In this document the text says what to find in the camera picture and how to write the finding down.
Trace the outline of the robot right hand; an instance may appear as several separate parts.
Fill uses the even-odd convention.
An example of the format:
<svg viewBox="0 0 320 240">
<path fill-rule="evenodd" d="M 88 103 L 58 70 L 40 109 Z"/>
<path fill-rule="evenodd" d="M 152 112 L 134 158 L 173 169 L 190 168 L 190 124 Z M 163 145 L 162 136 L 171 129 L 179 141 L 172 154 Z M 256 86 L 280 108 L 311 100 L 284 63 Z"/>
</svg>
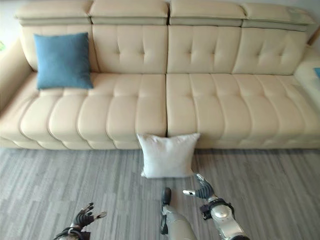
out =
<svg viewBox="0 0 320 240">
<path fill-rule="evenodd" d="M 184 195 L 197 197 L 200 199 L 207 200 L 209 202 L 212 201 L 213 199 L 218 198 L 211 184 L 200 173 L 196 173 L 195 178 L 200 184 L 200 188 L 197 190 L 185 189 L 182 191 Z"/>
</svg>

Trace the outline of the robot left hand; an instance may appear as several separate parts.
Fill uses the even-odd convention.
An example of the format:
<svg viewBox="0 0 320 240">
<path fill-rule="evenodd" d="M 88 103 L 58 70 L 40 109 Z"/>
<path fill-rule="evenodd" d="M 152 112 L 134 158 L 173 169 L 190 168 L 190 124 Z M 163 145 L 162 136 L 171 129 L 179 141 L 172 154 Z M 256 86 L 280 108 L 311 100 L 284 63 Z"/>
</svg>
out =
<svg viewBox="0 0 320 240">
<path fill-rule="evenodd" d="M 102 219 L 107 215 L 106 211 L 93 215 L 94 203 L 90 202 L 87 206 L 82 208 L 73 219 L 70 227 L 82 230 L 84 227 L 90 225 L 96 220 Z"/>
</svg>

